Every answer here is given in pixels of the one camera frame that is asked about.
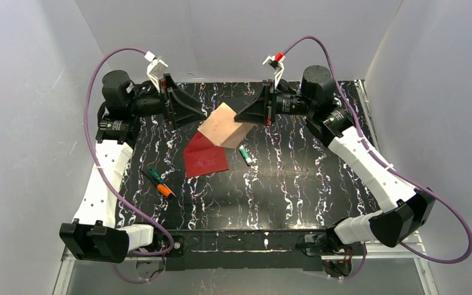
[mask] black marble surface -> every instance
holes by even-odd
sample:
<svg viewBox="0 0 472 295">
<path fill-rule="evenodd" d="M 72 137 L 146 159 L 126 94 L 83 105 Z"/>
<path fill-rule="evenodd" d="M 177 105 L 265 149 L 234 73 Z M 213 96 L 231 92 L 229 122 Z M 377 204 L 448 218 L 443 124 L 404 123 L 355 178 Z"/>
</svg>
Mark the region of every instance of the black marble surface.
<svg viewBox="0 0 472 295">
<path fill-rule="evenodd" d="M 239 111 L 260 84 L 190 83 L 182 87 L 201 99 L 209 115 L 222 102 Z M 354 83 L 341 86 L 369 138 Z M 279 116 L 274 126 L 256 126 L 247 134 L 242 144 L 256 165 L 248 167 L 237 149 L 226 149 L 229 171 L 188 179 L 183 150 L 197 128 L 193 124 L 173 131 L 161 116 L 143 120 L 120 190 L 167 229 L 324 229 L 347 216 L 377 211 L 376 201 L 357 175 L 314 139 L 301 116 Z M 156 168 L 177 198 L 163 199 L 139 167 Z M 134 222 L 142 220 L 120 203 L 117 226 Z"/>
</svg>

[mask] metal frame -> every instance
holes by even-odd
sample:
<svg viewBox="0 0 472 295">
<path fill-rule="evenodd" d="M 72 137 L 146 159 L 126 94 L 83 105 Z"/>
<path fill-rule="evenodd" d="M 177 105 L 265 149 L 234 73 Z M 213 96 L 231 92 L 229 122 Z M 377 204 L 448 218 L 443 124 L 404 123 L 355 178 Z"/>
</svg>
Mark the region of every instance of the metal frame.
<svg viewBox="0 0 472 295">
<path fill-rule="evenodd" d="M 366 96 L 366 92 L 364 91 L 364 83 L 362 80 L 355 80 L 354 81 L 357 91 L 360 97 L 361 106 L 364 109 L 366 114 L 366 123 L 368 124 L 372 138 L 373 144 L 376 149 L 379 151 L 379 146 L 377 144 L 377 137 L 374 132 L 374 126 L 372 124 L 371 115 L 369 112 L 369 105 L 368 99 Z M 422 239 L 420 238 L 419 232 L 415 231 L 412 235 L 404 240 L 404 242 L 412 247 L 413 249 L 417 249 L 419 252 L 426 254 L 424 245 L 422 243 Z M 367 259 L 394 259 L 394 258 L 407 258 L 413 259 L 415 261 L 415 268 L 419 273 L 419 278 L 422 284 L 422 288 L 424 290 L 425 295 L 438 295 L 437 288 L 435 286 L 435 281 L 431 274 L 430 268 L 428 266 L 428 261 L 423 258 L 416 256 L 415 254 L 409 252 L 407 249 L 403 248 L 402 246 L 398 245 L 394 248 L 388 248 L 383 244 L 379 243 L 379 241 L 374 242 L 367 242 L 366 249 L 368 251 L 368 255 L 366 256 Z M 341 259 L 341 257 L 337 256 L 321 256 L 322 260 L 335 260 Z M 353 259 L 362 259 L 362 255 L 356 255 Z M 71 279 L 71 274 L 73 272 L 73 267 L 75 260 L 77 260 L 69 251 L 65 250 L 62 260 L 61 260 L 61 267 L 57 277 L 57 282 L 55 283 L 55 287 L 53 289 L 54 295 L 66 295 L 69 282 Z M 127 257 L 125 258 L 126 261 L 160 261 L 161 258 L 159 257 Z"/>
</svg>

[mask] brown paper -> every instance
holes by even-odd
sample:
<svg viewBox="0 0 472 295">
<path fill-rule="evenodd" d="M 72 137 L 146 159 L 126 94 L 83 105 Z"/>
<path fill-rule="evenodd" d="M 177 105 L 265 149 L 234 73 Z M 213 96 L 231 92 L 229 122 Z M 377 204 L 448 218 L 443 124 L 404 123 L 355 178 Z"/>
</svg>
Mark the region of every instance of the brown paper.
<svg viewBox="0 0 472 295">
<path fill-rule="evenodd" d="M 254 124 L 234 122 L 234 116 L 236 116 L 236 112 L 225 103 L 222 103 L 198 127 L 198 131 L 215 146 L 235 149 L 247 133 L 251 131 Z"/>
</svg>

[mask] red paper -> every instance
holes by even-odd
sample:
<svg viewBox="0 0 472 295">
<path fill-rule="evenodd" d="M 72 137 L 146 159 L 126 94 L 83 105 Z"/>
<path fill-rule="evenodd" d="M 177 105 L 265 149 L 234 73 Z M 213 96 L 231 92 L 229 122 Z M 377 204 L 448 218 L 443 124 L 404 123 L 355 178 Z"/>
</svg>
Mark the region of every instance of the red paper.
<svg viewBox="0 0 472 295">
<path fill-rule="evenodd" d="M 197 132 L 184 150 L 188 178 L 229 169 L 223 147 L 217 147 Z"/>
</svg>

